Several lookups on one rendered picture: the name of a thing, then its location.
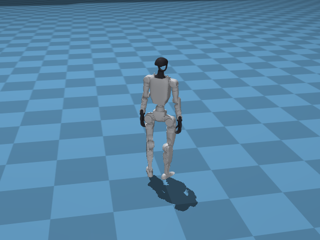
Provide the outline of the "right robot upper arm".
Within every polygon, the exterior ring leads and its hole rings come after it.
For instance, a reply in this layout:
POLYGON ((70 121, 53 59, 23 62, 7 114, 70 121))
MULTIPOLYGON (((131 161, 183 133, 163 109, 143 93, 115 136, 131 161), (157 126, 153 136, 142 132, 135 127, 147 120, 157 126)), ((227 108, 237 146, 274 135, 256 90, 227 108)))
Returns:
POLYGON ((178 98, 179 97, 179 82, 176 79, 170 78, 169 80, 169 86, 172 88, 172 102, 175 104, 178 104, 178 98))

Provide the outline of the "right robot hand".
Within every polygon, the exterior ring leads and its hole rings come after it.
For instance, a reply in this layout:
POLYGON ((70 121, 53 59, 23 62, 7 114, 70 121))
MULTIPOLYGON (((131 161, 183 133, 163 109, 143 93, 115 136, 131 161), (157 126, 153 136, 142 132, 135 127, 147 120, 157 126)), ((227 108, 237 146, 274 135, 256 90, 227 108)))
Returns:
POLYGON ((182 129, 182 117, 179 116, 177 121, 178 121, 178 125, 177 125, 176 129, 178 128, 178 130, 175 133, 179 134, 181 132, 181 129, 182 129))

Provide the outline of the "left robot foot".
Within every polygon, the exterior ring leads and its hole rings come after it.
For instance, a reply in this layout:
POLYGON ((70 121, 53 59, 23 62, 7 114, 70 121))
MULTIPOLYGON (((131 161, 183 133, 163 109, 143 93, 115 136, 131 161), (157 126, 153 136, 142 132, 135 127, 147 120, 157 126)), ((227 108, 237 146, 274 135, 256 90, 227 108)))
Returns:
POLYGON ((153 177, 153 168, 151 167, 151 169, 149 169, 149 171, 148 171, 148 166, 146 167, 146 172, 147 172, 147 176, 148 177, 153 177))

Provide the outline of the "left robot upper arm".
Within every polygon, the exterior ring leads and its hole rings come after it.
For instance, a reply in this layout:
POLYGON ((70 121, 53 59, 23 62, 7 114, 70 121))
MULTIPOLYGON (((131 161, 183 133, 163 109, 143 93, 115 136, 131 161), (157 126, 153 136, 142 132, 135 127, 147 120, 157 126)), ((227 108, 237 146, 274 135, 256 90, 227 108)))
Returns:
POLYGON ((152 75, 147 75, 143 78, 143 97, 144 98, 149 98, 150 97, 150 92, 149 92, 149 89, 150 89, 150 77, 152 75))

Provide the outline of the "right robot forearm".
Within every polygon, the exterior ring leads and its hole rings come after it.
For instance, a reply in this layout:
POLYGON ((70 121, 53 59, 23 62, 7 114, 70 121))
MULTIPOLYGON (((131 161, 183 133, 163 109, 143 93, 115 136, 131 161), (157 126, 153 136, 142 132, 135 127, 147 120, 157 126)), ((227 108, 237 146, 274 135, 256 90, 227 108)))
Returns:
POLYGON ((176 114, 176 119, 178 120, 178 117, 181 116, 181 119, 183 118, 182 117, 182 111, 181 111, 181 98, 179 97, 178 98, 178 103, 174 105, 175 107, 175 114, 176 114))

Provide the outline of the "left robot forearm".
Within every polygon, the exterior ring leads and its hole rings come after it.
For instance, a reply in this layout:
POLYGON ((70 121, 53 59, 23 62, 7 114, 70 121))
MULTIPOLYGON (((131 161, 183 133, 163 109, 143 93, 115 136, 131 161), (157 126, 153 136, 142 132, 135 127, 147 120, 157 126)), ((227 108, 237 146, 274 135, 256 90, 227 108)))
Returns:
MULTIPOLYGON (((143 110, 143 113, 146 112, 147 101, 148 101, 148 99, 146 97, 143 97, 143 94, 142 94, 140 110, 143 110)), ((139 112, 140 112, 140 110, 139 110, 139 112)))

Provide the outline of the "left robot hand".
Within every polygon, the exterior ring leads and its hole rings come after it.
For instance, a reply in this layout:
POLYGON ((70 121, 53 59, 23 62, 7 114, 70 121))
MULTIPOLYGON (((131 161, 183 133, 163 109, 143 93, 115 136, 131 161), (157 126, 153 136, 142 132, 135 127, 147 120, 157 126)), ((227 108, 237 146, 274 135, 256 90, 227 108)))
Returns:
POLYGON ((144 111, 141 109, 141 110, 140 110, 140 124, 141 124, 142 127, 146 127, 146 126, 145 126, 145 123, 144 123, 144 120, 145 120, 145 119, 144 119, 144 115, 145 115, 145 113, 144 113, 144 111))

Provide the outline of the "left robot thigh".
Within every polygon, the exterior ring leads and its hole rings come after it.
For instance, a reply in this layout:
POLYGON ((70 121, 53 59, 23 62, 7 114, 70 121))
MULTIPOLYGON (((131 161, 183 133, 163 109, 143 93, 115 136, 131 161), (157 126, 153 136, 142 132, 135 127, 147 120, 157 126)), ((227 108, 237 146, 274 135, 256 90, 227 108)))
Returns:
POLYGON ((155 147, 155 142, 153 141, 153 132, 155 126, 155 120, 153 120, 153 112, 148 112, 145 117, 145 129, 146 129, 146 141, 148 141, 148 149, 153 149, 155 147))

